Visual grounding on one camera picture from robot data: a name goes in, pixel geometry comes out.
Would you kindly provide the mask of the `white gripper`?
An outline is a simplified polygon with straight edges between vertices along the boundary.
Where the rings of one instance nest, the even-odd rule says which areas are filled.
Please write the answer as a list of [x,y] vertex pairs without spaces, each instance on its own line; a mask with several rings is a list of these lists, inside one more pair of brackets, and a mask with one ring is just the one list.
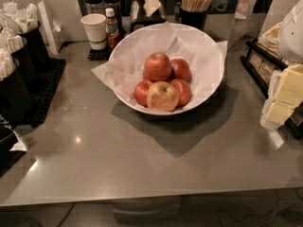
[[[284,17],[278,32],[278,51],[289,62],[303,62],[303,0],[299,0]],[[293,64],[275,70],[269,83],[260,125],[276,130],[303,102],[303,65]]]

